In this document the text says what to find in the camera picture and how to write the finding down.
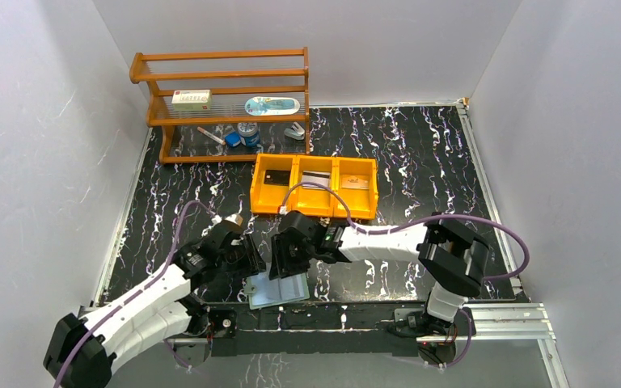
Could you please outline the yellow three-compartment bin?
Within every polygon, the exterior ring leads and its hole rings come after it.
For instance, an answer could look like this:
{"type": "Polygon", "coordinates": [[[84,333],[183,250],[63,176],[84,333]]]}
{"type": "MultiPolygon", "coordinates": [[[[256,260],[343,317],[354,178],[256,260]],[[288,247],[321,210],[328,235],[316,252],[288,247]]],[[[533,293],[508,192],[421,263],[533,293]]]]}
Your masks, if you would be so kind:
{"type": "Polygon", "coordinates": [[[260,154],[250,188],[254,214],[297,210],[307,216],[372,220],[378,208],[371,158],[260,154]]]}

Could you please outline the orange wooden shelf rack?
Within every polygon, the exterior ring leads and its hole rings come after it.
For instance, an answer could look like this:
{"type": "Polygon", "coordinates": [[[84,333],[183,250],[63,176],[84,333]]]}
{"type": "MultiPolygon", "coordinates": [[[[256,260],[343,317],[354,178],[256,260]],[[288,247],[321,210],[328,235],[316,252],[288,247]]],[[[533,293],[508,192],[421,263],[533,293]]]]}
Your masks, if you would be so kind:
{"type": "Polygon", "coordinates": [[[158,159],[162,164],[200,162],[250,162],[252,153],[178,156],[173,140],[180,127],[238,123],[310,124],[309,49],[264,49],[201,53],[136,53],[129,68],[134,84],[144,82],[149,91],[146,124],[162,130],[158,159]],[[208,89],[211,107],[179,111],[172,102],[177,91],[208,89]],[[245,108],[253,97],[295,98],[294,113],[254,116],[245,108]]]}

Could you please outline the green card holder wallet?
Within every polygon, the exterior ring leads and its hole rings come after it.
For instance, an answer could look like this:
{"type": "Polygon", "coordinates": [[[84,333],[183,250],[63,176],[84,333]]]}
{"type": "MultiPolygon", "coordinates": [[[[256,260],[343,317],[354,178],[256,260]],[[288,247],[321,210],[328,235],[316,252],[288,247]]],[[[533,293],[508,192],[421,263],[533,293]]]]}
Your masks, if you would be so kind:
{"type": "Polygon", "coordinates": [[[260,310],[271,306],[281,306],[310,298],[307,274],[269,280],[268,272],[249,276],[243,287],[249,308],[260,310]]]}

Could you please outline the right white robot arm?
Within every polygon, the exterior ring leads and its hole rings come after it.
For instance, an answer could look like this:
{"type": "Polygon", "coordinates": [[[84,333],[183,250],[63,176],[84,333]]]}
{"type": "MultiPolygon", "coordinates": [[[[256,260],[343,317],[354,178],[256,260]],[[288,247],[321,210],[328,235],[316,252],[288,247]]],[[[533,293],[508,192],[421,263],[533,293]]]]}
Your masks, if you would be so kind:
{"type": "Polygon", "coordinates": [[[304,273],[315,259],[326,264],[392,260],[421,264],[435,280],[425,314],[452,323],[461,307],[478,297],[490,247],[450,214],[408,226],[323,225],[299,211],[282,217],[271,238],[269,279],[304,273]]]}

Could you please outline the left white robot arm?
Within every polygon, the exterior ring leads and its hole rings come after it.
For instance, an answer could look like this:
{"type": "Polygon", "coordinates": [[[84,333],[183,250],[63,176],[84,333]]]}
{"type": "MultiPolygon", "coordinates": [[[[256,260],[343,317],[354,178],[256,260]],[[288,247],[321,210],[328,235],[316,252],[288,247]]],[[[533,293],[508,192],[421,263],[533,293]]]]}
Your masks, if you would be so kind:
{"type": "Polygon", "coordinates": [[[43,359],[55,386],[105,387],[121,366],[165,339],[212,335],[210,308],[196,290],[222,273],[243,278],[265,270],[242,223],[238,214],[224,218],[117,300],[61,318],[43,359]]]}

